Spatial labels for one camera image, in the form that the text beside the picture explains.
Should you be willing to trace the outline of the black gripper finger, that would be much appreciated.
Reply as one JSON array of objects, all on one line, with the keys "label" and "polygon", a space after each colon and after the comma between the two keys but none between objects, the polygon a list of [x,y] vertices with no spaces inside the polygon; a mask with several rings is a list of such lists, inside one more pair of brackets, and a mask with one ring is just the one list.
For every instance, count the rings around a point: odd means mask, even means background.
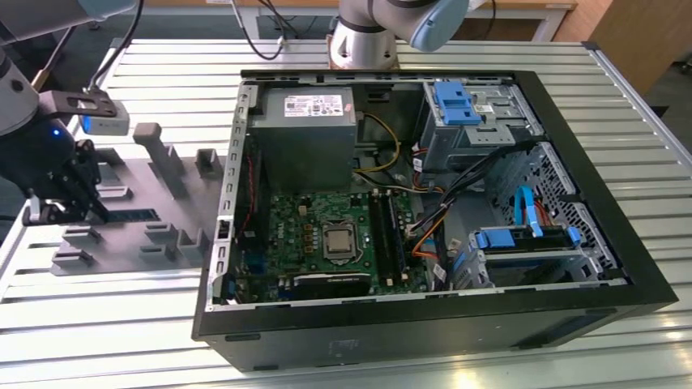
[{"label": "black gripper finger", "polygon": [[69,222],[106,223],[108,209],[100,201],[98,157],[89,139],[76,141],[74,153],[58,170],[58,204]]},{"label": "black gripper finger", "polygon": [[64,206],[32,196],[24,209],[24,225],[56,225],[81,223],[86,219],[85,211],[77,206]]}]

